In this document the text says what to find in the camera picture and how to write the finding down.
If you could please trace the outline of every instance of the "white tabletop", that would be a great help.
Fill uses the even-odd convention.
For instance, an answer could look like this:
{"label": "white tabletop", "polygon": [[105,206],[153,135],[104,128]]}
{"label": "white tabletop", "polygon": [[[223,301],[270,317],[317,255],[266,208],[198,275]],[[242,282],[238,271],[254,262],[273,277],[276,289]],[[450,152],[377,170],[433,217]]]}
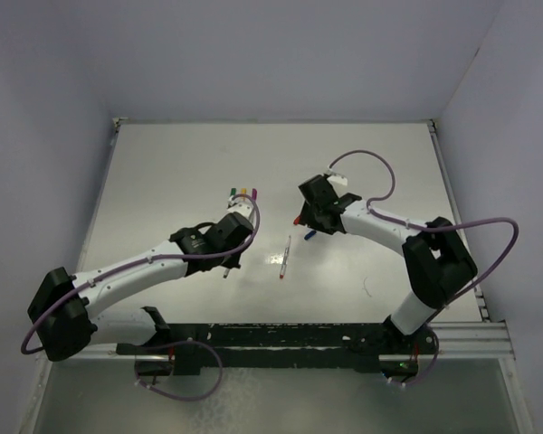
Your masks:
{"label": "white tabletop", "polygon": [[[120,128],[83,257],[94,269],[139,254],[185,226],[218,221],[232,187],[258,190],[262,227],[242,268],[167,282],[113,309],[154,306],[167,322],[383,321],[409,291],[404,260],[372,241],[294,227],[298,185],[356,148],[377,152],[395,169],[396,192],[379,206],[406,217],[453,220],[425,124],[127,124]],[[350,191],[385,193],[389,175],[369,156],[337,170]],[[287,274],[279,279],[292,236]],[[439,321],[480,321],[472,293]]]}

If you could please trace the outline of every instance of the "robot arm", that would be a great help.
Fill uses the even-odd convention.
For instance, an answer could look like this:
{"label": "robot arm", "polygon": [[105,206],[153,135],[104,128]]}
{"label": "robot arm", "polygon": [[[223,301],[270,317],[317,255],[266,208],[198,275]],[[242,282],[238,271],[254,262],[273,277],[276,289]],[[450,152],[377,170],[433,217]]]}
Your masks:
{"label": "robot arm", "polygon": [[[128,313],[107,309],[147,288],[197,271],[218,266],[240,268],[242,251],[229,256],[220,253],[238,248],[252,235],[253,208],[252,203],[237,197],[218,223],[180,229],[168,241],[133,258],[74,276],[64,268],[50,271],[28,308],[33,323],[40,321],[36,331],[48,358],[53,362],[64,360],[89,344],[168,340],[168,326],[155,308],[142,307]],[[85,289],[40,320],[54,303],[77,288]]]}
{"label": "robot arm", "polygon": [[[412,291],[385,321],[393,335],[413,335],[438,309],[477,274],[471,255],[456,231],[431,234],[377,218],[360,196],[347,193],[345,177],[316,175],[300,185],[305,203],[300,224],[327,234],[350,233],[375,241],[405,259]],[[433,222],[410,221],[429,228],[450,226],[438,217]]]}

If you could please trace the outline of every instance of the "gray wall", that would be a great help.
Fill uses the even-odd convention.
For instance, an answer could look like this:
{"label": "gray wall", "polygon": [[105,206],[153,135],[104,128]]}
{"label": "gray wall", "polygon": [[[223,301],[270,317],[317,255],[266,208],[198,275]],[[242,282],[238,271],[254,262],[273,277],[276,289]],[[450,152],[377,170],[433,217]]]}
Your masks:
{"label": "gray wall", "polygon": [[407,120],[441,114],[501,0],[57,3],[113,116]]}
{"label": "gray wall", "polygon": [[110,115],[48,2],[0,1],[0,433],[25,408],[25,310],[44,273],[74,269],[98,191]]}
{"label": "gray wall", "polygon": [[[493,318],[507,319],[543,434],[543,1],[502,7],[443,113],[440,141],[463,219],[519,221],[519,245],[484,289]],[[469,236],[486,267],[509,234]]]}

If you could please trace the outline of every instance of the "black mounting base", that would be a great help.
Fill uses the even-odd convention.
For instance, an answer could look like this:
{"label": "black mounting base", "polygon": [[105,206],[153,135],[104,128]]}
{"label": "black mounting base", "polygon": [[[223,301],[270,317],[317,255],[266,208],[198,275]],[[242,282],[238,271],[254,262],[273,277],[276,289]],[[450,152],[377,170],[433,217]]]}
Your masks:
{"label": "black mounting base", "polygon": [[[420,354],[435,352],[433,335],[425,327],[403,339],[392,335],[382,324],[169,324],[169,327],[173,341],[194,339],[211,345],[225,367],[341,368],[380,373],[380,355],[408,357],[415,344]],[[151,351],[131,344],[117,345],[120,355],[167,355],[168,352],[168,349]],[[203,367],[217,366],[212,355],[193,345],[178,347],[175,357],[174,375],[198,375]],[[165,363],[141,361],[138,371],[141,375],[167,375],[170,369]]]}

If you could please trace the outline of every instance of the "marker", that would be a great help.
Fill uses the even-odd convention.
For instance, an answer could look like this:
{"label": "marker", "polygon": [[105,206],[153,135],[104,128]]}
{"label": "marker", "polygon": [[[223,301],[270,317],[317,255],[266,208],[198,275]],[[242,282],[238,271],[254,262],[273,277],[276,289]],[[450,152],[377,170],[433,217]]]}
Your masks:
{"label": "marker", "polygon": [[286,250],[283,251],[283,261],[281,262],[280,278],[286,275],[286,268],[288,267],[288,256],[290,256],[291,235],[288,237],[288,243],[286,244]]}
{"label": "marker", "polygon": [[313,237],[317,233],[318,233],[317,231],[309,231],[306,235],[304,235],[304,240],[305,241],[309,240],[311,237]]}

